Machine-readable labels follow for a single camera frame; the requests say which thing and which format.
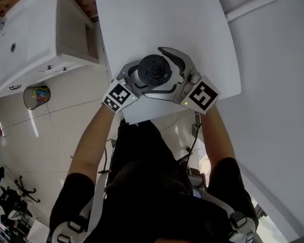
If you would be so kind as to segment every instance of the black sleeve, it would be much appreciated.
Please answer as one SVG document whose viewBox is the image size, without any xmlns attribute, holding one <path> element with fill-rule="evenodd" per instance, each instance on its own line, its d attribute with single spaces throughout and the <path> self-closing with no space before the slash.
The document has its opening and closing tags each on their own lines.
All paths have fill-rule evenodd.
<svg viewBox="0 0 304 243">
<path fill-rule="evenodd" d="M 244 189 L 241 172 L 234 158 L 225 158 L 212 169 L 207 192 L 253 219 L 258 227 L 259 221 L 251 197 Z"/>
<path fill-rule="evenodd" d="M 95 185 L 89 177 L 83 174 L 68 175 L 52 209 L 50 233 L 61 223 L 76 218 L 91 200 L 94 192 Z"/>
</svg>

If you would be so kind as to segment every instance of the forearm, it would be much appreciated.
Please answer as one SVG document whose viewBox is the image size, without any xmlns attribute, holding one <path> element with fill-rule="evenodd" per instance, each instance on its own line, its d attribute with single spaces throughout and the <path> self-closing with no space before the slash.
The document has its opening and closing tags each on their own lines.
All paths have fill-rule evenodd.
<svg viewBox="0 0 304 243">
<path fill-rule="evenodd" d="M 206 153 L 211 168 L 226 157 L 235 158 L 229 134 L 215 105 L 201 116 L 201 121 Z"/>
<path fill-rule="evenodd" d="M 104 104 L 93 117 L 75 150 L 69 174 L 87 175 L 96 183 L 96 176 L 101 161 L 114 112 Z"/>
</svg>

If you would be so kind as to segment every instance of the white wall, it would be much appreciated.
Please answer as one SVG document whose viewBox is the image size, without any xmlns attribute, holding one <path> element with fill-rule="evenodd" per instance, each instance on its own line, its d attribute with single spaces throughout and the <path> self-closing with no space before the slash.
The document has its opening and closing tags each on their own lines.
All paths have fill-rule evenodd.
<svg viewBox="0 0 304 243">
<path fill-rule="evenodd" d="M 218 108 L 246 188 L 292 241 L 304 235 L 304 0 L 269 4 L 230 29 L 242 94 Z"/>
</svg>

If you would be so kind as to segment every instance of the drawer handle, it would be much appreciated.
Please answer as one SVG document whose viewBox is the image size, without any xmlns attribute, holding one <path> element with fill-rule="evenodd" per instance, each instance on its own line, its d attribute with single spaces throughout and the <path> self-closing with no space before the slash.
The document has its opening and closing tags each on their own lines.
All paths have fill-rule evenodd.
<svg viewBox="0 0 304 243">
<path fill-rule="evenodd" d="M 9 88 L 10 88 L 10 90 L 17 90 L 17 89 L 21 88 L 21 85 L 18 85 L 18 86 L 11 86 L 11 87 L 9 87 Z"/>
</svg>

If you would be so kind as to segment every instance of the black pants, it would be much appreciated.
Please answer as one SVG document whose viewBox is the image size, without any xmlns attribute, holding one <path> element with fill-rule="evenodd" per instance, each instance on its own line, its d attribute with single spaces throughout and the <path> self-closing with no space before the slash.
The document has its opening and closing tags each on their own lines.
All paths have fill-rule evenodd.
<svg viewBox="0 0 304 243">
<path fill-rule="evenodd" d="M 138 125 L 129 125 L 123 120 L 118 128 L 107 184 L 115 178 L 124 165 L 137 160 L 152 161 L 163 166 L 178 166 L 160 131 L 150 120 Z"/>
</svg>

